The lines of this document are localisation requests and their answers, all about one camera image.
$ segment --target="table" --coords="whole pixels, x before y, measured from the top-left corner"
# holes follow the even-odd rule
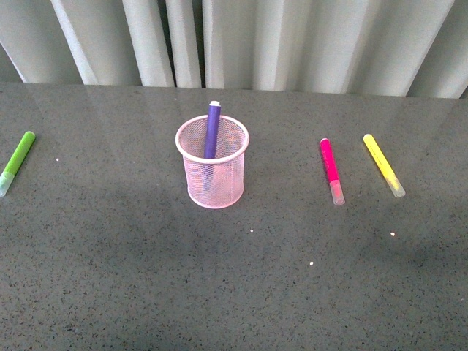
[[[211,100],[251,137],[223,210],[190,200],[174,141]],[[0,83],[2,167],[26,130],[0,199],[3,350],[466,350],[468,101]]]

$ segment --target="pen holder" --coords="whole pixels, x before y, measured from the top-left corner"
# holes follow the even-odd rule
[[[204,159],[207,115],[195,117],[175,135],[184,157],[189,196],[206,208],[224,208],[241,198],[244,191],[244,152],[249,144],[246,127],[234,118],[219,119],[216,157]]]

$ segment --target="curtain fold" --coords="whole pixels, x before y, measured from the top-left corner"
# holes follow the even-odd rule
[[[459,98],[467,0],[0,0],[0,80]]]

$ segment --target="pink marker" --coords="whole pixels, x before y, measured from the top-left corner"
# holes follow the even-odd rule
[[[338,170],[336,169],[335,158],[333,157],[333,150],[331,149],[330,140],[324,138],[320,141],[320,148],[322,149],[323,163],[327,170],[328,181],[330,182],[331,196],[335,205],[344,204],[343,190],[339,182]]]

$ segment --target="yellow marker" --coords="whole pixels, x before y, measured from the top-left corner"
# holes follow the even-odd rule
[[[388,164],[387,159],[383,156],[382,151],[380,150],[379,146],[375,142],[375,139],[372,135],[366,134],[364,135],[364,143],[366,144],[369,152],[371,153],[372,157],[374,157],[375,163],[379,166],[380,172],[384,176],[385,180],[387,181],[388,186],[392,190],[392,193],[395,197],[402,197],[406,194],[403,187],[400,184],[400,181],[396,177],[392,167]]]

